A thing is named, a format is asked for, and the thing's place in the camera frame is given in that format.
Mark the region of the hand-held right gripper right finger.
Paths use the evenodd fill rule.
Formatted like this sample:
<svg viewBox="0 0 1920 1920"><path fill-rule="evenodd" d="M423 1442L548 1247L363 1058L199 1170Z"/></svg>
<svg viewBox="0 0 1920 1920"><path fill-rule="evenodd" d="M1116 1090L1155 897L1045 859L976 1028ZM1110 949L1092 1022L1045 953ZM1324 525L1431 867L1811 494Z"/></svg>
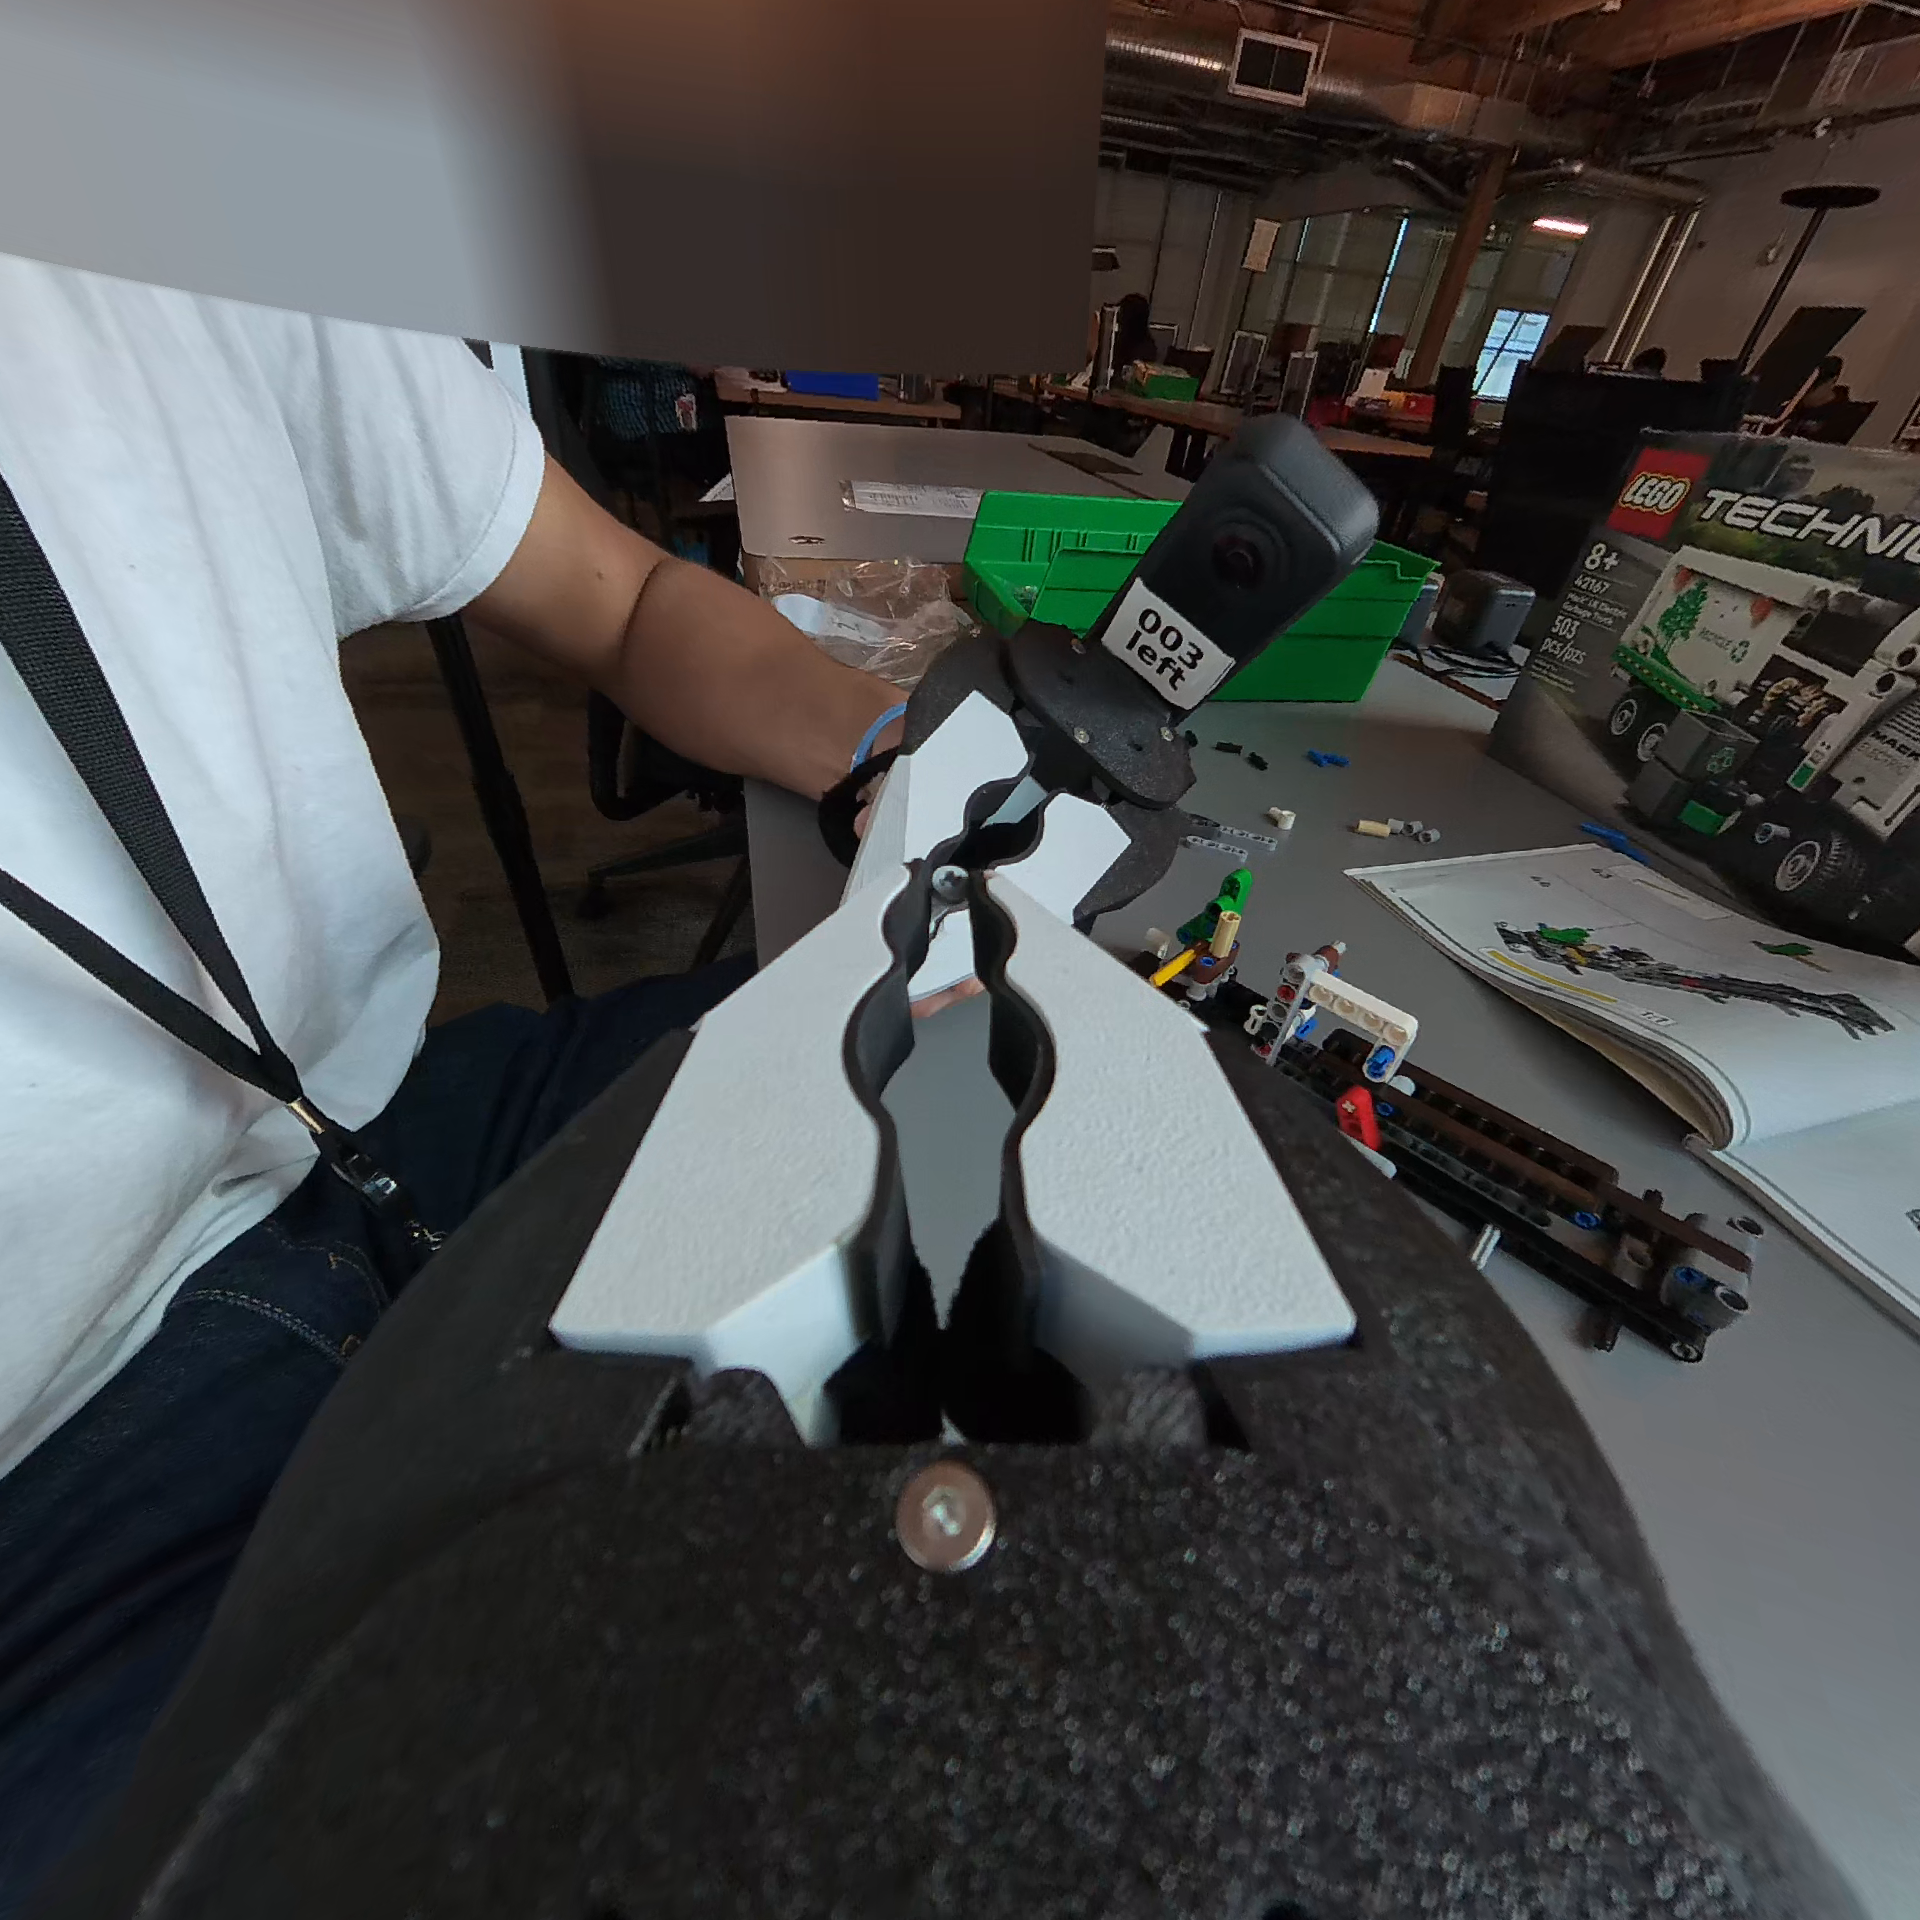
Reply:
<svg viewBox="0 0 1920 1920"><path fill-rule="evenodd" d="M1201 1025L1027 895L971 879L1000 1204L943 1330L954 1428L1090 1428L1138 1369L1347 1343L1355 1310Z"/></svg>

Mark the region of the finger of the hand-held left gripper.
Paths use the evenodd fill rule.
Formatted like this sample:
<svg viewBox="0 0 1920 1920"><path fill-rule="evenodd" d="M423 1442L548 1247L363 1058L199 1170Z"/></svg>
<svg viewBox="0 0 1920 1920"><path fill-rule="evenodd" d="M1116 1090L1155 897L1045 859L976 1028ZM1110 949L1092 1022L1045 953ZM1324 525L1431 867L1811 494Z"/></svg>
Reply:
<svg viewBox="0 0 1920 1920"><path fill-rule="evenodd" d="M872 808L843 888L843 1002L908 1002L991 963L1001 875L981 884L981 828L1018 788L1037 788L1031 755L1016 722L971 691L886 772L853 778ZM935 913L930 870L945 861L968 870L969 900Z"/></svg>
<svg viewBox="0 0 1920 1920"><path fill-rule="evenodd" d="M1118 809L1062 792L1018 785L979 828L979 884L1009 877L1077 934L1099 907L1085 905L1108 873L1134 850Z"/></svg>

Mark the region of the person's left forearm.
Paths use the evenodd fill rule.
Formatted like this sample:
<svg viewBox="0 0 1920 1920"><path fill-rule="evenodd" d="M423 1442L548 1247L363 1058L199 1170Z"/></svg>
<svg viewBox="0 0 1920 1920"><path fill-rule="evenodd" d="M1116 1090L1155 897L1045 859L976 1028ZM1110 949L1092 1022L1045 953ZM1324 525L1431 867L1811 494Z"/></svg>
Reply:
<svg viewBox="0 0 1920 1920"><path fill-rule="evenodd" d="M896 701L769 601L621 525L553 460L510 563L467 614L673 753L811 802Z"/></svg>

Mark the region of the green yellow lego assembly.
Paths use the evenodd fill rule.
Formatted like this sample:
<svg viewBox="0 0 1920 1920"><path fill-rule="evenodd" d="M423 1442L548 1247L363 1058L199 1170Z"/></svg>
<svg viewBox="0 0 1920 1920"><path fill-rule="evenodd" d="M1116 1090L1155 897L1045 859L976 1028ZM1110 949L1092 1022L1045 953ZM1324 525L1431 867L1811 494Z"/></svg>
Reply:
<svg viewBox="0 0 1920 1920"><path fill-rule="evenodd" d="M1213 1002L1238 974L1240 923L1251 884L1250 867L1233 866L1183 923L1149 926L1135 963L1148 986L1194 1014Z"/></svg>

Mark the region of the lego instruction booklet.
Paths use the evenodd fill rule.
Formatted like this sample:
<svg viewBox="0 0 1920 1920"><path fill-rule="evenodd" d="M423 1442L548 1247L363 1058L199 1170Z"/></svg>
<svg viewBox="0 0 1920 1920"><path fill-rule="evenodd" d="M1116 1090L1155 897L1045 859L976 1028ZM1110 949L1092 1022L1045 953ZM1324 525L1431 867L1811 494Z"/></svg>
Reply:
<svg viewBox="0 0 1920 1920"><path fill-rule="evenodd" d="M1692 1154L1916 1326L1916 963L1790 937L1592 843L1347 875L1642 1083Z"/></svg>

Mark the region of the green plastic bin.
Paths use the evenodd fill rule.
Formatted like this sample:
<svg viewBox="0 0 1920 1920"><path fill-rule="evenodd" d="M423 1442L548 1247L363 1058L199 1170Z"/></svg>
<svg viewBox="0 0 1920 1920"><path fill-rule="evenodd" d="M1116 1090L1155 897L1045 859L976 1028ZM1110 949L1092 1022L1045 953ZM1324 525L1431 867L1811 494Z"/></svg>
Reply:
<svg viewBox="0 0 1920 1920"><path fill-rule="evenodd" d="M1027 618L1085 629L1077 616L1104 611L1138 556L1116 548L1059 545L1050 557L1007 560L963 575L971 611L1009 633ZM1213 691L1227 704L1355 704L1405 629L1420 591L1438 577L1429 560L1390 542L1256 659Z"/></svg>
<svg viewBox="0 0 1920 1920"><path fill-rule="evenodd" d="M1087 636L1177 510L1175 498L981 491L966 601L1001 638L1030 619Z"/></svg>

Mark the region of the clear plastic bag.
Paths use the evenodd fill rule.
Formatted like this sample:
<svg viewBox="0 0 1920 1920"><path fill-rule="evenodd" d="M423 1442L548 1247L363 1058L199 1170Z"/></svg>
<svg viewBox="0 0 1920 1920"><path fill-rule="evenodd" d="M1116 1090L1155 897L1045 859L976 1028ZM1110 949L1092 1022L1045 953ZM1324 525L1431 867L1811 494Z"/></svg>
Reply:
<svg viewBox="0 0 1920 1920"><path fill-rule="evenodd" d="M948 563L746 553L738 572L824 656L900 690L915 688L943 651L984 631Z"/></svg>

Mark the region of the grey box device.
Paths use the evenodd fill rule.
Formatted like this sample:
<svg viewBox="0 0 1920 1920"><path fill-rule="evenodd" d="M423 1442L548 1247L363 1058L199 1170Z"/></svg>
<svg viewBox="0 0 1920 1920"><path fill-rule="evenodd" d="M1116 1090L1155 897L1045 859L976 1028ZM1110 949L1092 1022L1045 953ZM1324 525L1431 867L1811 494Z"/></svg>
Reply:
<svg viewBox="0 0 1920 1920"><path fill-rule="evenodd" d="M1495 570L1456 567L1438 591L1429 633L1444 649L1476 659L1511 659L1535 590Z"/></svg>

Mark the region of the black office chair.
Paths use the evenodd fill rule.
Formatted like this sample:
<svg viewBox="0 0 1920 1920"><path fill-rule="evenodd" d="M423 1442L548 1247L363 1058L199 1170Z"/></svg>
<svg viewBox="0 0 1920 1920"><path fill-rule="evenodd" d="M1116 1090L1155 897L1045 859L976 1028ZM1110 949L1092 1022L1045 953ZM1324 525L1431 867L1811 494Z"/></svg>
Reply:
<svg viewBox="0 0 1920 1920"><path fill-rule="evenodd" d="M592 691L587 719L587 797L609 821L636 819L662 803L692 799L715 815L715 826L590 867L578 916L604 918L612 910L612 882L702 866L731 857L720 903L694 949L692 966L717 958L747 907L751 893L750 821L744 782L692 761L640 729L608 696Z"/></svg>

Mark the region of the wooden support column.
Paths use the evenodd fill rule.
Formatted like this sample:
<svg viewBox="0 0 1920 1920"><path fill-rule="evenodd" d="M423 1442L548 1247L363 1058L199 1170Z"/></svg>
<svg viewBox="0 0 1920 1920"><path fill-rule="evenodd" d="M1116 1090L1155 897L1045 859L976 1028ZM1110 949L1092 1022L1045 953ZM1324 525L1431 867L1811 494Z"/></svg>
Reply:
<svg viewBox="0 0 1920 1920"><path fill-rule="evenodd" d="M1504 148L1487 154L1468 186L1462 207L1454 219L1452 243L1403 372L1405 384L1414 390L1426 390L1435 377L1476 257L1492 227L1498 199L1518 151L1518 148Z"/></svg>

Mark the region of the black desk partition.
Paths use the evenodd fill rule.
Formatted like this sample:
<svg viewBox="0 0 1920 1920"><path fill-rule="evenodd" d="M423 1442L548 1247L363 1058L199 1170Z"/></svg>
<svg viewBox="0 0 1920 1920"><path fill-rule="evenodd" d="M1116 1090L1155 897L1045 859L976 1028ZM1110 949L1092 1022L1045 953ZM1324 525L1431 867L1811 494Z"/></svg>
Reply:
<svg viewBox="0 0 1920 1920"><path fill-rule="evenodd" d="M1736 362L1709 379L1523 367L1506 395L1471 565L1547 603L1647 436L1732 431L1752 390Z"/></svg>

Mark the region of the pile of building parts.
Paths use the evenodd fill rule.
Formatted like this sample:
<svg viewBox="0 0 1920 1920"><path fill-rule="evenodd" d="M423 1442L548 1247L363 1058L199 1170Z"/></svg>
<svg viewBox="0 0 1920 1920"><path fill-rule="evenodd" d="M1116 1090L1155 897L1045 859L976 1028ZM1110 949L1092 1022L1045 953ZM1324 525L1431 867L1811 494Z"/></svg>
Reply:
<svg viewBox="0 0 1920 1920"><path fill-rule="evenodd" d="M1668 1211L1656 1188L1634 1194L1612 1163L1412 1065L1418 1017L1358 987L1341 956L1341 942L1291 951L1265 993L1218 961L1206 1006L1194 987L1173 995L1240 1025L1259 1064L1282 1068L1345 1140L1476 1230L1476 1265L1502 1250L1583 1301L1595 1349L1635 1332L1696 1363L1711 1334L1745 1317L1758 1228Z"/></svg>

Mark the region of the ceiling air vent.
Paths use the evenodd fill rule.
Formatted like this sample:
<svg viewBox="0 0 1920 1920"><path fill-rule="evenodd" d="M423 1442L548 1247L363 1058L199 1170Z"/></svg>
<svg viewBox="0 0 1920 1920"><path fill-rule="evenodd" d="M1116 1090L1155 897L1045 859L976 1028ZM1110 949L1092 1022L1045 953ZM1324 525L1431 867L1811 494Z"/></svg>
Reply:
<svg viewBox="0 0 1920 1920"><path fill-rule="evenodd" d="M1242 25L1226 69L1226 96L1264 107L1302 107L1309 101L1324 44Z"/></svg>

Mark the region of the black floor lamp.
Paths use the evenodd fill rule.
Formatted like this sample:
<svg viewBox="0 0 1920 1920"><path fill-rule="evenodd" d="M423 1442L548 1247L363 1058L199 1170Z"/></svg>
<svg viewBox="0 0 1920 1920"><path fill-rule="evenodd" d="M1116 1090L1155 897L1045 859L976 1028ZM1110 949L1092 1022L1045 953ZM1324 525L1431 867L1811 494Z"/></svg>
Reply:
<svg viewBox="0 0 1920 1920"><path fill-rule="evenodd" d="M1874 206L1881 198L1884 188L1877 184L1853 181L1853 179L1819 179L1819 181L1801 181L1790 186L1780 193L1780 206L1790 212L1803 214L1803 223L1796 237L1791 240L1790 252L1786 253L1783 264L1776 276L1776 282L1764 301L1762 312L1756 315L1754 323L1748 329L1743 351L1752 353L1762 339L1766 323L1773 318L1776 309L1786 299L1803 260L1811 252L1811 245L1819 230L1836 214L1859 210Z"/></svg>

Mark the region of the person's blue jeans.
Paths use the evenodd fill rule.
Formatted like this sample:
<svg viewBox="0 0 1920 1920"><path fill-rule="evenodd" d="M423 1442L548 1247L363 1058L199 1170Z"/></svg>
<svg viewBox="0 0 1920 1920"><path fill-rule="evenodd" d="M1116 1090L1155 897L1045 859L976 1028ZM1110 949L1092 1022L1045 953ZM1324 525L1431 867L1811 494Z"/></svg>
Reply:
<svg viewBox="0 0 1920 1920"><path fill-rule="evenodd" d="M738 953L546 1011L426 1029L358 1127L450 1235L647 1047L756 968ZM1 1911L125 1788L276 1477L400 1289L400 1253L318 1165L212 1255L132 1359L1 1488Z"/></svg>

